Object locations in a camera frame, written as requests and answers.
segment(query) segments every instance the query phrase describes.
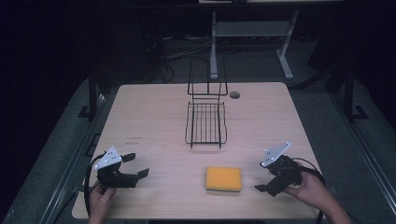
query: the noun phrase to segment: wire rack frame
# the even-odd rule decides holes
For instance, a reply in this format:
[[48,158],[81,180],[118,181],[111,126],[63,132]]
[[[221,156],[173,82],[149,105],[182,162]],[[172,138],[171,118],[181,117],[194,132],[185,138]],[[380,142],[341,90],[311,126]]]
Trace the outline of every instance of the wire rack frame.
[[[188,95],[192,96],[192,102],[188,104],[188,116],[186,125],[185,141],[193,145],[219,145],[227,142],[227,126],[225,124],[225,105],[220,102],[220,96],[228,94],[227,78],[224,72],[224,83],[222,78],[213,83],[207,74],[206,88],[204,91],[196,92],[194,89],[194,77],[192,72],[192,61],[190,67]],[[213,84],[219,85],[219,91],[211,91]],[[225,92],[221,92],[221,86],[225,86]]]

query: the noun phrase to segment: dark background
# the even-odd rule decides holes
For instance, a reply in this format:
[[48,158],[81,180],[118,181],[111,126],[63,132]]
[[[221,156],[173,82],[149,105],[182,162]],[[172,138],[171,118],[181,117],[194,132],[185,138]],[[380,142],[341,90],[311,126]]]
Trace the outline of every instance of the dark background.
[[[84,9],[98,7],[98,2],[0,3],[1,219],[69,99],[91,72],[96,74],[104,93],[122,83],[146,83],[153,78],[151,69],[158,64],[162,49],[159,45],[146,52],[150,43],[144,34],[159,36],[161,32],[176,38],[210,34],[208,11],[95,13]],[[195,1],[111,2],[112,6],[136,6],[141,2],[172,6]],[[293,34],[293,39],[299,41],[320,37],[312,66],[323,70],[334,63],[347,64],[394,127],[395,5],[391,0],[349,0],[331,10],[304,6]],[[265,15],[278,17],[274,10],[271,8],[273,13]],[[250,15],[257,19],[262,14]],[[132,71],[138,75],[131,76]]]

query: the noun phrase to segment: gray floor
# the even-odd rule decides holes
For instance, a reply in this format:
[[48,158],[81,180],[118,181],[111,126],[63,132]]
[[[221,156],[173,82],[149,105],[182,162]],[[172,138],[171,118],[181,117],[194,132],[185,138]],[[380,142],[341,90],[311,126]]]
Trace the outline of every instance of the gray floor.
[[[292,42],[287,59],[295,79],[287,80],[275,54],[276,41],[255,40],[239,43],[238,51],[223,51],[219,55],[219,68],[223,67],[229,82],[279,81],[288,86],[312,77],[317,71],[307,62],[315,47],[313,42]],[[168,55],[193,45],[191,42],[169,40]],[[207,61],[208,53],[190,56]],[[197,58],[185,57],[169,63],[175,71],[172,82],[186,83],[192,60],[194,72],[205,73],[207,63]],[[370,160],[364,157],[368,148],[389,180],[396,184],[396,132],[377,110],[367,90],[355,82],[354,105],[361,105],[369,119],[348,122],[340,104],[343,91],[329,94],[324,78],[302,91],[290,91],[306,134],[335,198],[360,223],[396,223],[384,190],[376,181]],[[78,118],[80,109],[88,104],[88,81],[81,83],[57,126],[42,150],[35,167],[25,181],[18,197],[10,208],[4,223],[85,223],[71,216],[76,197],[81,190],[85,168],[91,158],[84,154],[95,135],[99,134],[117,94],[115,88],[98,101],[99,112],[92,122]],[[71,198],[69,205],[60,209]],[[314,223],[315,220],[264,220],[265,223]],[[108,223],[146,223],[146,221],[109,220]]]

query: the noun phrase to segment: wooden table top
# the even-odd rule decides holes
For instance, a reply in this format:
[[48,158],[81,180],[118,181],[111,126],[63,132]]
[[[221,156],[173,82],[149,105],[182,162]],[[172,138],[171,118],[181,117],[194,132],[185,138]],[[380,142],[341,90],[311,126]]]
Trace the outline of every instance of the wooden table top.
[[[318,211],[286,193],[272,197],[254,186],[274,178],[260,167],[266,148],[291,142],[285,155],[317,160],[289,91],[283,83],[229,83],[239,99],[220,97],[225,105],[227,142],[186,144],[187,84],[120,87],[94,156],[114,146],[121,155],[136,153],[120,171],[149,168],[134,189],[118,189],[109,218],[122,219],[272,219],[315,218]],[[240,192],[205,189],[207,166],[239,167]],[[92,170],[91,185],[96,181]],[[87,218],[83,193],[73,217]]]

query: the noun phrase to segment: yellow sponge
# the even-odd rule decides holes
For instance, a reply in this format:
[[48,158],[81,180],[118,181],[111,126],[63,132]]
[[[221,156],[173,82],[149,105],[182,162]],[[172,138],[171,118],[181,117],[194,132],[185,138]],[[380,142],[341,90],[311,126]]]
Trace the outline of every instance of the yellow sponge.
[[241,169],[208,166],[206,168],[206,189],[241,191]]

